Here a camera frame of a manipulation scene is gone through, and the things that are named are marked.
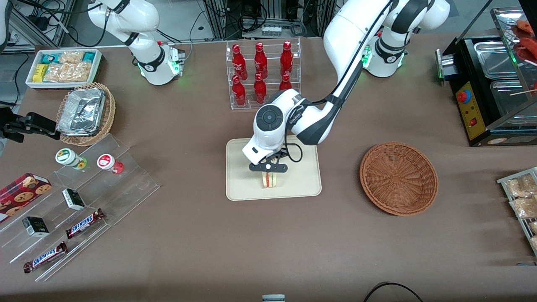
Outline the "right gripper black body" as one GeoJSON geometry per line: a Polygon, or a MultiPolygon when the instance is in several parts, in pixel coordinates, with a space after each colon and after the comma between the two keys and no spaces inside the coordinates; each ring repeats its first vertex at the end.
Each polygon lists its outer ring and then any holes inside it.
{"type": "Polygon", "coordinates": [[[26,129],[25,121],[25,115],[17,115],[10,108],[1,108],[0,137],[16,143],[23,143],[24,135],[22,132],[26,129]]]}

